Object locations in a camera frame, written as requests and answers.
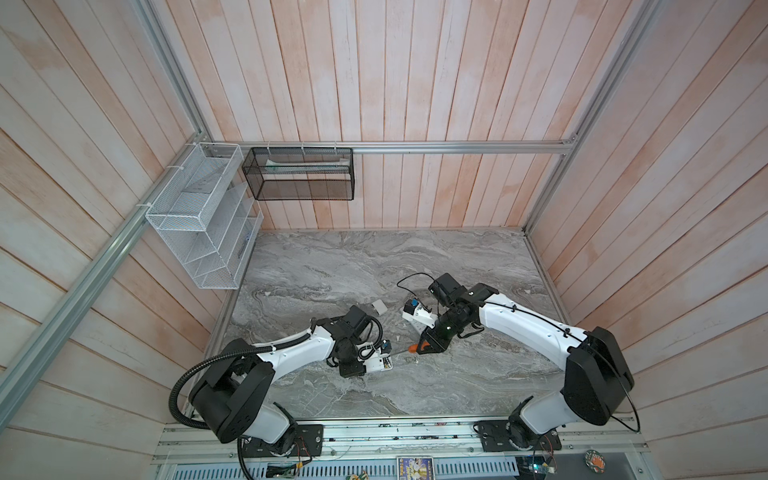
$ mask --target wooden wall panel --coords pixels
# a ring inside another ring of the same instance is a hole
[[[129,4],[2,2],[0,60],[5,370],[194,128]],[[220,308],[148,232],[0,434],[3,477],[140,477]]]
[[[532,232],[571,318],[616,336],[665,478],[768,471],[767,26],[668,2]]]
[[[217,140],[484,141],[570,137],[642,1],[153,3]],[[553,166],[366,155],[354,201],[264,207],[277,229],[520,227]]]

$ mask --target white plastic part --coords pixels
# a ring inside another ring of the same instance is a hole
[[[376,309],[376,312],[379,315],[383,315],[387,311],[387,307],[386,305],[384,305],[384,302],[381,301],[381,299],[378,299],[377,301],[371,303],[371,305],[373,305],[373,308]]]
[[[565,403],[559,391],[533,399],[523,407],[520,418],[537,435],[549,432],[554,427],[578,422],[578,415]]]
[[[586,338],[584,329],[580,329],[576,326],[569,326],[562,322],[558,322],[557,320],[547,318],[540,313],[536,313],[533,310],[518,305],[506,295],[497,293],[491,295],[486,301],[509,307],[515,306],[517,311],[513,312],[510,308],[486,303],[480,308],[480,323],[482,325],[506,333],[513,339],[536,350],[550,359],[560,368],[560,370],[565,370],[565,360],[569,355],[568,347],[577,347],[581,343],[581,340]],[[538,316],[543,316],[547,321],[556,326],[552,326],[533,315],[528,315],[526,312],[532,312]],[[560,330],[567,328],[570,329],[571,335],[579,340],[565,335],[563,331]]]
[[[243,435],[274,443],[290,426],[290,420],[274,405],[262,405],[258,415]]]
[[[381,372],[392,369],[392,358],[388,353],[379,353],[375,351],[371,358],[367,359],[363,365],[366,366],[366,373]]]
[[[410,323],[411,326],[413,326],[413,328],[416,329],[417,332],[421,333],[421,331],[424,330],[425,326],[429,326],[432,328],[435,327],[435,321],[437,320],[437,315],[435,315],[434,313],[428,312],[427,309],[425,309],[424,306],[421,304],[421,302],[419,302],[419,305],[417,305],[415,310],[413,311],[413,315],[403,310],[402,318],[405,320],[408,320],[408,323]]]
[[[297,336],[302,336],[306,332],[300,332],[296,335],[289,336],[285,339],[281,339],[280,343],[284,343],[290,339],[294,339]],[[272,368],[275,370],[275,376],[272,382],[277,381],[279,378],[291,373],[293,370],[300,369],[307,363],[317,362],[318,360],[324,360],[328,358],[333,349],[333,339],[328,330],[318,326],[315,328],[315,333],[312,336],[301,342],[299,345],[291,346],[287,349],[276,350],[270,353],[260,353],[259,357],[265,362],[272,364]],[[256,346],[264,346],[269,344],[257,344]]]

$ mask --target black mounting plate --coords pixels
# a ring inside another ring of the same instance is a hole
[[[319,457],[323,452],[323,425],[298,425],[296,427],[296,442],[299,444],[301,458]],[[296,457],[296,448],[291,450],[289,457]],[[279,458],[272,455],[267,444],[261,439],[251,439],[243,445],[243,457],[245,458]]]
[[[507,420],[482,420],[475,423],[475,431],[480,435],[483,452],[521,451],[510,442],[507,424]],[[550,442],[553,450],[561,450],[563,448],[557,431],[552,429],[541,437],[539,444],[536,445],[536,451],[548,452]]]

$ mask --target ventilation grille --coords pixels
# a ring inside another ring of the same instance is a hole
[[[250,474],[254,478],[266,478],[267,462],[248,462]],[[397,460],[332,460],[313,461],[299,470],[297,478],[315,480],[337,480],[347,475],[359,475],[363,470],[371,479],[396,480]],[[502,478],[518,476],[518,464],[515,457],[467,457],[435,458],[435,475],[444,478]],[[206,465],[179,465],[173,480],[209,480],[225,478],[243,478],[237,463],[213,463]]]

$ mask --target black mesh basket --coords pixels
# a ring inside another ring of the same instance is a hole
[[[254,147],[243,173],[257,200],[354,200],[351,148]]]

